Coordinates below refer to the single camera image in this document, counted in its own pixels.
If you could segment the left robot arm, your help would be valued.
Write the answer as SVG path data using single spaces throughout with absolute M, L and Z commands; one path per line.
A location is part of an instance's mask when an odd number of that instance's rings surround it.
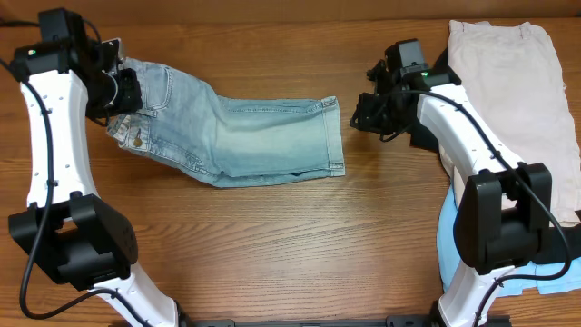
M 91 173 L 87 123 L 107 125 L 142 103 L 121 41 L 103 41 L 63 8 L 41 12 L 36 24 L 40 42 L 17 48 L 7 65 L 26 102 L 32 148 L 27 205 L 9 217 L 11 237 L 29 267 L 73 286 L 81 300 L 104 299 L 132 326 L 189 325 L 139 264 L 130 221 L 99 197 Z

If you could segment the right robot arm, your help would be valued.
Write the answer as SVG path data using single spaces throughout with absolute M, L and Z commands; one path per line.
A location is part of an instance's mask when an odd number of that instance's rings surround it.
M 460 261 L 452 283 L 423 315 L 393 315 L 388 326 L 508 326 L 487 312 L 518 268 L 563 231 L 550 212 L 552 177 L 542 163 L 527 164 L 479 117 L 442 53 L 429 65 L 417 39 L 396 42 L 367 72 L 373 93 L 362 93 L 350 126 L 389 142 L 408 133 L 430 151 L 442 147 L 464 184 L 454 242 Z

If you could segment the light blue denim shorts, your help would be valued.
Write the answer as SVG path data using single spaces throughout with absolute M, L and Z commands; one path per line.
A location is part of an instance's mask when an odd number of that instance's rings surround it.
M 119 147 L 220 188 L 295 183 L 346 173 L 336 97 L 253 100 L 218 95 L 165 64 L 128 58 L 143 105 L 107 133 Z

